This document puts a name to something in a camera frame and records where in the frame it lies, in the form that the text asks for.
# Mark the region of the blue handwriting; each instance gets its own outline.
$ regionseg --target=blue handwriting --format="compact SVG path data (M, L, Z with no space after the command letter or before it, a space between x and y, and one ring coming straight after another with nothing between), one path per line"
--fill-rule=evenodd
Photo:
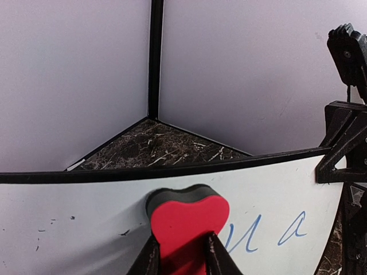
M253 235L255 234L255 231L260 223L260 220L261 220L262 216L259 215L257 216L256 220L253 222L253 224L251 225L251 227L246 231L246 233L239 239L238 242L236 242L236 244L228 250L228 253L231 253L232 251L234 251L242 242L243 240L246 238L246 236L249 234L249 237L247 239L247 242L246 242L246 252L247 253L253 253L255 251L258 250L258 248L255 248L255 249L250 249L250 244L251 244L251 240L252 240L252 237ZM298 217L293 221L293 223L288 227L288 229L286 230L286 232L282 235L282 237L280 238L280 240L278 241L278 246L281 246L283 245L285 242L287 242L293 235L300 238L300 237L304 237L307 235L307 233L303 233L303 234L300 234L299 233L299 228L301 226L301 224L303 223L303 221L306 219L306 212L303 211L301 212ZM235 232L235 226L234 224L230 224L230 231L229 231L229 236L228 236L228 239L225 243L225 248L228 249L229 247L229 244L232 240L232 237L233 237L233 233Z

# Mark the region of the white wall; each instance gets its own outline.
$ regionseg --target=white wall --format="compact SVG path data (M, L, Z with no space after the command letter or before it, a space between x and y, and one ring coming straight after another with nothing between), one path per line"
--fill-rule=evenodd
M150 3L1 2L1 172L63 170L146 116Z
M316 147L346 100L326 46L365 0L166 1L160 118L252 154Z

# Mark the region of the black clamp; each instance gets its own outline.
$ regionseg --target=black clamp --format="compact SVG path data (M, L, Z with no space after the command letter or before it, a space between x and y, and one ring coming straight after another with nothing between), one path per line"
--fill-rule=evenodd
M367 103L367 37L344 24L329 32L327 46L341 80L356 86ZM326 136L322 147L331 147L316 169L318 183L367 182L367 107L334 102L325 108ZM347 168L335 165L346 157Z
M206 273L210 275L243 275L231 259L227 250L215 233L208 233L204 241ZM161 274L159 243L152 235L127 275Z

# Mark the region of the black plastic bracket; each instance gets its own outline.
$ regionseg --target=black plastic bracket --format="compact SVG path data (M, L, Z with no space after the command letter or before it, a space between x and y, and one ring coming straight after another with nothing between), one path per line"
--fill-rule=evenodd
M336 101L325 107L326 136L331 147L316 168L318 183L367 182L367 107ZM346 157L347 167L335 165Z
M355 202L356 191L363 193ZM367 274L367 192L353 183L344 185L343 194L343 254L344 274Z
M210 275L243 275L215 233L204 242L206 273Z
M151 235L126 275L159 275L159 270L159 244Z

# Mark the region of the whiteboard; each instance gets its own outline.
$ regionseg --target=whiteboard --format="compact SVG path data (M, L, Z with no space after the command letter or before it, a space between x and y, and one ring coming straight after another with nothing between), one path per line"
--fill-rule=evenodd
M342 191L315 183L321 158L163 179L2 184L0 274L126 274L150 235L147 194L203 183L230 203L219 238L244 274L311 275Z

